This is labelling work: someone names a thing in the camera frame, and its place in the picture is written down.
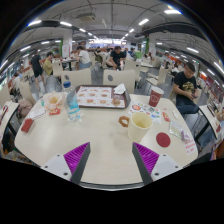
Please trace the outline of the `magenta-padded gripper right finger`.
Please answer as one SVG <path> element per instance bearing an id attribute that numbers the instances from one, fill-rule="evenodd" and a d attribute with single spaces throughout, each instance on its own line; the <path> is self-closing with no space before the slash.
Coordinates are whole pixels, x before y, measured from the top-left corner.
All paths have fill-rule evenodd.
<path id="1" fill-rule="evenodd" d="M 159 155 L 138 143 L 133 144 L 132 153 L 135 157 L 144 185 L 150 184 L 182 169 L 182 166 L 169 155 Z"/>

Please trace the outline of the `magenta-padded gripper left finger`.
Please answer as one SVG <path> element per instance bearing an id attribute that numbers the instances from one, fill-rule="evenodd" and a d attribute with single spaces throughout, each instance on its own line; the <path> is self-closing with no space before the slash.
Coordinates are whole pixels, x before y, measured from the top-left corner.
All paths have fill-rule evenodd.
<path id="1" fill-rule="evenodd" d="M 42 169 L 77 185 L 80 184 L 90 154 L 90 143 L 84 143 L 66 154 L 56 154 Z"/>

